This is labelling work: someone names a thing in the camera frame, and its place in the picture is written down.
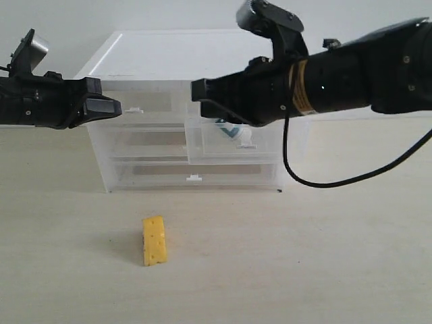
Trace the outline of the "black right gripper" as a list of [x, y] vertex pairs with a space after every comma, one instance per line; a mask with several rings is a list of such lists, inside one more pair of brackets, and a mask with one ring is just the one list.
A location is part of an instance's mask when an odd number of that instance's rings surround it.
[[300, 117], [292, 85], [298, 59], [261, 63], [218, 78], [190, 84], [192, 102], [200, 102], [200, 115], [231, 124], [263, 127], [285, 117]]

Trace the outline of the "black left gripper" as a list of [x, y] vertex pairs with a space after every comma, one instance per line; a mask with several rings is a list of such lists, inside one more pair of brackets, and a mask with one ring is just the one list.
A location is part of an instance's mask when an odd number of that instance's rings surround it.
[[1, 125], [64, 130], [122, 114], [121, 103], [101, 95], [101, 80], [64, 80], [61, 74], [1, 78]]

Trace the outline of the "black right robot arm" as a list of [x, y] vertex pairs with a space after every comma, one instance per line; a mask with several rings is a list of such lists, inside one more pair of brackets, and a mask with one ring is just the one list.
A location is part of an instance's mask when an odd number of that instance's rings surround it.
[[431, 109], [431, 23], [415, 18], [309, 54], [300, 29], [270, 24], [273, 58], [191, 83], [200, 114], [263, 127], [301, 117], [370, 107], [381, 114]]

